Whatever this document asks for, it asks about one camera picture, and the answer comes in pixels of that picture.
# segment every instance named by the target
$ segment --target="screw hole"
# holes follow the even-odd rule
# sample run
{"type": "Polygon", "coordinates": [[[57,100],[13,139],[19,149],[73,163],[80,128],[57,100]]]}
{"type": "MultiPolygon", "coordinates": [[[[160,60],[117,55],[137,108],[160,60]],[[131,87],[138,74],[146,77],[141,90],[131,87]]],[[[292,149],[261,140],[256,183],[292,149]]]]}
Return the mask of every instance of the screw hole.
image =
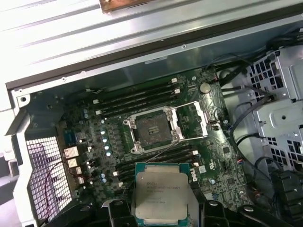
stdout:
{"type": "Polygon", "coordinates": [[[116,202],[114,203],[115,206],[120,206],[120,205],[122,205],[122,204],[123,204],[123,202],[120,201],[120,200],[118,200],[118,201],[116,201],[116,202]]]}
{"type": "Polygon", "coordinates": [[[80,209],[80,211],[88,211],[90,209],[90,206],[85,206],[85,207],[82,207],[80,209]]]}

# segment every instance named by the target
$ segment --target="cpu socket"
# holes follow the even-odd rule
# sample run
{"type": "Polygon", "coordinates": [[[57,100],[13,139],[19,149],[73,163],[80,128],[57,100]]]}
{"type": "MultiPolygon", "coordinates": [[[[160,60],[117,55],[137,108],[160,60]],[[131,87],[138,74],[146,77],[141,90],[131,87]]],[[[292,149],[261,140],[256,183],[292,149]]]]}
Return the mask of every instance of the cpu socket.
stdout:
{"type": "Polygon", "coordinates": [[[123,121],[130,128],[134,147],[133,154],[145,154],[168,148],[177,140],[184,139],[178,126],[176,110],[164,106],[133,114],[123,121]]]}

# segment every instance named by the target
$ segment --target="black ram slot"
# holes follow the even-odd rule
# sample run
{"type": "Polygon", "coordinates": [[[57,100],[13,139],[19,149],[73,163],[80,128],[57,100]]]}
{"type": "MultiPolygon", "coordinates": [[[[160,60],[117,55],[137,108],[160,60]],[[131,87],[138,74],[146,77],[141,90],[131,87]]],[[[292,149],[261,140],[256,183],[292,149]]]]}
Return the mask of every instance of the black ram slot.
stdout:
{"type": "Polygon", "coordinates": [[[142,109],[151,108],[156,105],[164,105],[165,103],[172,102],[175,99],[177,99],[177,95],[166,97],[166,98],[159,99],[159,100],[153,100],[151,102],[146,102],[141,105],[135,105],[135,106],[129,107],[127,109],[119,110],[117,112],[106,113],[105,115],[102,115],[102,116],[103,117],[113,117],[113,116],[117,116],[117,115],[121,115],[121,114],[130,113],[132,111],[141,111],[142,109]]]}
{"type": "MultiPolygon", "coordinates": [[[[178,152],[180,150],[192,149],[192,148],[193,148],[192,145],[179,146],[179,147],[168,149],[167,151],[165,151],[164,154],[169,154],[169,153],[172,153],[172,152],[175,153],[175,152],[178,152]]],[[[127,161],[127,162],[119,163],[119,164],[116,165],[116,169],[118,169],[121,166],[127,165],[127,164],[131,164],[131,163],[135,163],[135,162],[142,162],[143,160],[152,158],[153,156],[155,156],[155,154],[149,155],[149,156],[145,156],[145,157],[141,157],[141,158],[137,158],[137,159],[132,160],[132,161],[127,161]]]]}
{"type": "MultiPolygon", "coordinates": [[[[192,152],[191,149],[187,149],[187,150],[183,150],[179,153],[172,153],[172,154],[168,154],[168,155],[163,155],[163,156],[160,156],[160,157],[157,157],[155,159],[152,160],[152,162],[162,162],[163,160],[166,160],[166,159],[170,159],[171,157],[178,157],[178,156],[181,156],[181,155],[185,155],[185,154],[188,154],[189,152],[192,152]]],[[[143,159],[141,162],[145,162],[145,161],[148,161],[150,158],[145,158],[143,159]]],[[[119,171],[119,172],[122,172],[122,171],[126,171],[128,169],[132,169],[135,167],[135,163],[130,163],[126,166],[123,166],[123,167],[120,167],[120,168],[116,168],[116,171],[119,171]]]]}
{"type": "Polygon", "coordinates": [[[161,94],[161,93],[173,93],[174,92],[174,86],[170,85],[170,86],[166,86],[166,87],[157,87],[154,90],[150,90],[147,92],[141,92],[139,94],[132,94],[129,96],[124,96],[121,98],[117,98],[117,99],[112,99],[110,101],[100,101],[99,104],[94,105],[97,108],[108,108],[111,105],[120,105],[123,103],[127,103],[127,102],[131,102],[133,100],[137,100],[137,99],[142,99],[145,97],[149,97],[149,96],[155,96],[157,94],[161,94]]]}
{"type": "MultiPolygon", "coordinates": [[[[191,163],[192,162],[192,159],[191,159],[191,156],[186,156],[186,157],[180,157],[178,159],[175,159],[173,161],[168,161],[168,162],[165,162],[165,163],[191,163]]],[[[131,171],[129,172],[127,175],[123,175],[123,176],[118,176],[118,179],[120,182],[128,182],[128,181],[132,181],[134,180],[134,174],[135,174],[135,171],[131,171]]]]}
{"type": "Polygon", "coordinates": [[[123,102],[121,104],[112,103],[112,105],[107,105],[106,108],[101,108],[101,111],[106,113],[107,110],[114,111],[114,110],[118,110],[118,109],[123,109],[123,108],[127,108],[127,107],[137,105],[140,103],[149,102],[149,101],[152,101],[153,99],[171,96],[172,94],[173,94],[173,92],[171,92],[171,91],[165,91],[165,92],[157,93],[157,94],[150,95],[150,96],[143,96],[140,98],[131,99],[128,102],[123,102]]]}
{"type": "Polygon", "coordinates": [[[140,104],[144,104],[147,102],[151,102],[153,100],[158,100],[158,99],[162,99],[162,98],[166,98],[172,96],[172,93],[169,91],[168,93],[163,93],[163,94],[156,94],[155,96],[151,96],[151,97],[146,97],[145,99],[142,100],[133,100],[130,103],[123,103],[122,105],[119,106],[115,106],[115,107],[111,107],[109,108],[109,110],[106,112],[106,109],[101,109],[102,112],[104,112],[105,114],[110,113],[110,112],[114,112],[116,110],[121,110],[121,109],[125,109],[125,108],[130,108],[136,105],[140,105],[140,104]]]}
{"type": "MultiPolygon", "coordinates": [[[[153,91],[153,90],[156,90],[158,88],[162,88],[162,87],[171,87],[173,84],[170,82],[170,81],[166,81],[166,82],[163,82],[161,84],[157,84],[157,85],[154,85],[154,86],[151,86],[151,87],[141,87],[140,89],[134,89],[135,86],[132,86],[132,87],[129,87],[128,89],[125,89],[123,88],[123,90],[125,90],[124,93],[128,94],[128,93],[132,93],[132,95],[135,95],[135,94],[139,94],[139,93],[142,93],[142,92],[149,92],[149,91],[153,91]]],[[[107,95],[110,95],[110,93],[115,93],[116,91],[112,91],[112,92],[108,92],[107,95]]],[[[103,99],[102,101],[103,102],[111,102],[112,100],[118,100],[122,98],[121,95],[116,95],[116,96],[112,96],[112,97],[109,97],[109,98],[105,98],[103,99]]]]}

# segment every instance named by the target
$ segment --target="chip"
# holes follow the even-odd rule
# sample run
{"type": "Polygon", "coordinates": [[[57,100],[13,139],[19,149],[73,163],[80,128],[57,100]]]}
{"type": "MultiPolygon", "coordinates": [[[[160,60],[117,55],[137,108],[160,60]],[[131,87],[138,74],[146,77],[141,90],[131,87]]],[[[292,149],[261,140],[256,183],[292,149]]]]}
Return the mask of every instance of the chip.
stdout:
{"type": "Polygon", "coordinates": [[[144,148],[156,143],[171,141],[169,122],[165,113],[136,121],[141,146],[144,148]]]}
{"type": "Polygon", "coordinates": [[[223,152],[224,152],[224,154],[229,153],[229,148],[228,148],[228,147],[224,147],[224,148],[223,148],[223,152]]]}
{"type": "Polygon", "coordinates": [[[235,183],[235,180],[232,179],[232,178],[229,178],[229,179],[227,179],[227,183],[228,183],[228,184],[234,184],[234,183],[235,183]]]}

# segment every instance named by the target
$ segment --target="screw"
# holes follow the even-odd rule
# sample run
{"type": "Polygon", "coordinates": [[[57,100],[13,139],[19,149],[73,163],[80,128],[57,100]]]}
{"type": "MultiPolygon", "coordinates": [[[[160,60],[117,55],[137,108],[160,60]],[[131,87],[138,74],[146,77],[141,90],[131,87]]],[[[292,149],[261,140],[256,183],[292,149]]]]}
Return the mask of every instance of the screw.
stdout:
{"type": "Polygon", "coordinates": [[[253,212],[254,209],[252,207],[244,207],[244,210],[247,212],[253,212]]]}
{"type": "Polygon", "coordinates": [[[209,201],[209,204],[211,206],[218,206],[218,203],[216,201],[209,201]]]}
{"type": "Polygon", "coordinates": [[[214,185],[214,184],[216,183],[216,180],[214,180],[214,179],[209,179],[209,183],[210,183],[211,185],[214,185]]]}

